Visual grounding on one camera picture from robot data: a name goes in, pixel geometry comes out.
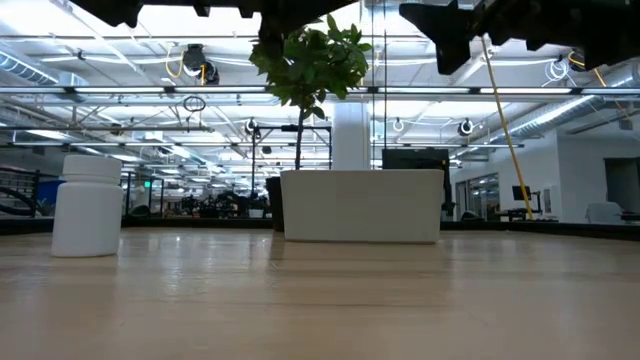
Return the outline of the grey plastic basket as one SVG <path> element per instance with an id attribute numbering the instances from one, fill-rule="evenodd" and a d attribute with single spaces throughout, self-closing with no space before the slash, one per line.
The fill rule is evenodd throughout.
<path id="1" fill-rule="evenodd" d="M 297 170 L 281 174 L 285 238 L 434 244 L 442 170 Z"/>

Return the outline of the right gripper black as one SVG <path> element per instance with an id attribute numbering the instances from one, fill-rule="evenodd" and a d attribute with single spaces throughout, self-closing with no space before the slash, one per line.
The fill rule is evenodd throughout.
<path id="1" fill-rule="evenodd" d="M 471 57 L 474 24 L 492 43 L 522 40 L 577 49 L 588 70 L 640 57 L 640 0 L 490 0 L 481 8 L 403 3 L 399 14 L 436 46 L 438 72 L 452 75 Z"/>

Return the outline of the black storage rack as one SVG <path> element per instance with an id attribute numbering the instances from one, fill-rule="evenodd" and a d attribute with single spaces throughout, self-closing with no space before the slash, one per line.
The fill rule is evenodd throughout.
<path id="1" fill-rule="evenodd" d="M 0 215 L 31 218 L 39 216 L 40 178 L 39 170 L 0 166 Z"/>

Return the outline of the white pill bottle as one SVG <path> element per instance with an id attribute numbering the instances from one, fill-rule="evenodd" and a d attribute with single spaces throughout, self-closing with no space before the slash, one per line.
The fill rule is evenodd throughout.
<path id="1" fill-rule="evenodd" d="M 114 158 L 68 155 L 56 197 L 51 254 L 101 257 L 118 252 L 122 219 L 122 163 Z"/>

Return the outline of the silver ventilation duct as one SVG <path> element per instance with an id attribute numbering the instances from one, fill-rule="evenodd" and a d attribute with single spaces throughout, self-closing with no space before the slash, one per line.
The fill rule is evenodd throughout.
<path id="1" fill-rule="evenodd" d="M 607 84 L 599 83 L 595 93 L 583 90 L 575 99 L 562 103 L 545 105 L 529 114 L 518 118 L 508 127 L 509 134 L 516 138 L 528 138 L 542 134 L 567 122 L 605 109 L 613 103 L 614 97 L 638 95 L 640 97 L 640 62 L 630 63 L 604 76 Z"/>

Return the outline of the black cabinet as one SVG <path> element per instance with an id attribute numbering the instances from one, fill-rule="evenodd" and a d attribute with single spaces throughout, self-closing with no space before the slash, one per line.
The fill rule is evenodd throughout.
<path id="1" fill-rule="evenodd" d="M 383 149 L 382 168 L 389 169 L 428 169 L 442 170 L 443 177 L 443 203 L 442 212 L 447 218 L 454 213 L 455 203 L 452 197 L 450 182 L 450 159 L 446 149 Z"/>

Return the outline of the blue plastic bin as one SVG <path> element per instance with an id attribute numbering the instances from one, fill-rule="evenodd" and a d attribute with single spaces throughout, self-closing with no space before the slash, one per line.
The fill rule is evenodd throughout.
<path id="1" fill-rule="evenodd" d="M 38 185 L 37 203 L 38 211 L 42 216 L 50 216 L 55 212 L 58 188 L 63 180 L 48 180 Z"/>

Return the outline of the yellow pole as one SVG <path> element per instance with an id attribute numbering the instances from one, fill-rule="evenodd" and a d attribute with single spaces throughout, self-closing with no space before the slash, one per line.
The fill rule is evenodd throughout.
<path id="1" fill-rule="evenodd" d="M 489 80 L 490 80 L 490 83 L 491 83 L 492 94 L 494 96 L 494 100 L 495 100 L 495 103 L 496 103 L 496 106 L 497 106 L 497 111 L 498 111 L 498 114 L 499 114 L 499 117 L 500 117 L 501 128 L 503 130 L 503 134 L 504 134 L 505 140 L 507 142 L 508 149 L 509 149 L 510 154 L 511 154 L 511 159 L 512 159 L 513 166 L 514 166 L 514 169 L 515 169 L 515 172 L 516 172 L 516 175 L 517 175 L 518 184 L 519 184 L 519 186 L 524 187 L 525 186 L 524 178 L 523 178 L 523 175 L 522 175 L 522 172 L 521 172 L 520 163 L 519 163 L 516 151 L 515 151 L 515 147 L 513 145 L 513 141 L 512 141 L 511 135 L 510 135 L 509 128 L 508 128 L 508 122 L 507 122 L 507 119 L 506 119 L 504 111 L 503 111 L 501 98 L 500 98 L 499 91 L 498 91 L 498 86 L 497 86 L 497 83 L 496 83 L 496 80 L 495 80 L 494 71 L 493 71 L 493 68 L 492 68 L 492 65 L 491 65 L 491 57 L 489 55 L 489 49 L 488 49 L 487 41 L 485 40 L 485 36 L 484 35 L 480 35 L 480 39 L 481 39 L 480 41 L 481 41 L 482 49 L 483 49 L 483 56 L 484 56 L 485 64 L 486 64 L 486 67 L 487 67 Z M 526 210 L 527 210 L 527 217 L 526 218 L 528 220 L 532 220 L 532 221 L 535 220 L 530 200 L 525 200 L 524 202 L 525 202 L 525 207 L 526 207 Z"/>

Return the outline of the white round pillar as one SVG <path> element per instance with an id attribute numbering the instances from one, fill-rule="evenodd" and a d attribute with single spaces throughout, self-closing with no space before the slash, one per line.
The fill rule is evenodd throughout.
<path id="1" fill-rule="evenodd" d="M 370 169 L 370 124 L 365 103 L 334 106 L 332 169 Z"/>

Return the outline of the green leafy plant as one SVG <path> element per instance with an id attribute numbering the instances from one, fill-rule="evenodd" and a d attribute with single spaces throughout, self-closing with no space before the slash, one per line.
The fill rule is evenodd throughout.
<path id="1" fill-rule="evenodd" d="M 267 91 L 283 106 L 299 109 L 294 166 L 301 167 L 304 122 L 314 116 L 326 118 L 322 104 L 328 94 L 344 100 L 359 88 L 369 71 L 365 53 L 373 45 L 363 40 L 362 31 L 351 25 L 340 29 L 335 19 L 326 17 L 328 29 L 302 27 L 278 44 L 257 41 L 249 61 L 266 77 Z"/>

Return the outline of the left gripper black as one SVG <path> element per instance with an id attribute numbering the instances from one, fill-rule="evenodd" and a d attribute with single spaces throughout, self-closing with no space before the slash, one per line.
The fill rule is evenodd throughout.
<path id="1" fill-rule="evenodd" d="M 244 17 L 255 12 L 255 0 L 69 0 L 110 26 L 121 23 L 135 28 L 138 15 L 147 6 L 192 8 L 198 17 L 208 17 L 214 7 L 238 8 Z M 261 14 L 258 44 L 269 58 L 283 55 L 285 39 L 322 16 L 358 0 L 256 0 Z"/>

